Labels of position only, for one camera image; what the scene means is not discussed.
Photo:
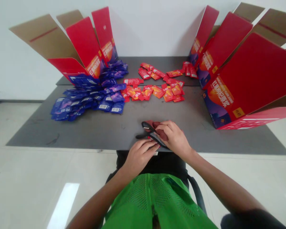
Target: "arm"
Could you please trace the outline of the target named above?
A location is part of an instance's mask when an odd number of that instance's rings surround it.
[[[122,168],[85,203],[71,220],[67,229],[97,227],[114,199],[139,175],[159,147],[151,139],[137,141],[130,149]]]
[[[168,136],[167,142],[162,140],[167,147],[196,170],[231,213],[252,209],[265,210],[249,192],[192,149],[183,131],[174,122],[162,122],[156,130],[158,129],[163,130]]]

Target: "green mesh vest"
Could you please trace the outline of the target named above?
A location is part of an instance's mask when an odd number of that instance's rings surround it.
[[[169,174],[142,174],[116,197],[102,229],[152,228],[155,215],[161,229],[217,228],[180,179]]]

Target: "red fabric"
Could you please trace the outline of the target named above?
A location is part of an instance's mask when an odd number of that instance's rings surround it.
[[[147,120],[145,121],[147,122],[149,125],[151,125],[154,129],[156,129],[158,127],[158,125],[160,125],[160,122],[154,122],[152,120]],[[168,141],[168,137],[167,135],[164,133],[163,130],[157,130],[156,131],[157,134],[160,136],[160,138],[162,138],[164,141]]]

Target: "gray table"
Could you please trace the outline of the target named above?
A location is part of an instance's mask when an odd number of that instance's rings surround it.
[[[184,86],[185,101],[179,103],[166,103],[152,95],[150,101],[126,103],[121,115],[88,110],[74,122],[53,121],[51,108],[67,88],[58,86],[7,145],[128,150],[135,136],[143,133],[142,121],[170,119],[198,152],[286,155],[286,149],[267,126],[216,130],[199,87]]]
[[[140,68],[140,64],[142,62],[153,65],[160,71],[169,72],[176,69],[182,69],[182,63],[188,60],[188,57],[120,57],[120,59],[128,64],[129,74],[125,75],[123,79],[119,79],[118,83],[123,83],[124,79],[130,78],[142,78],[138,69]],[[185,82],[185,86],[200,86],[199,81],[197,79],[190,78],[185,76],[175,77],[177,80],[181,80]],[[140,85],[157,85],[160,86],[165,83],[162,79],[154,80],[144,80],[143,84]],[[69,80],[67,80],[64,76],[56,83],[56,85],[72,85]]]

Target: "floor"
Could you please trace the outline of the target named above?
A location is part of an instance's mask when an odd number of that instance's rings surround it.
[[[39,107],[0,104],[0,229],[64,228],[114,171],[115,151],[7,147],[7,141]],[[286,147],[286,119],[269,124]],[[231,176],[286,226],[286,156],[201,153]],[[208,217],[220,228],[228,213],[188,167],[201,188]]]

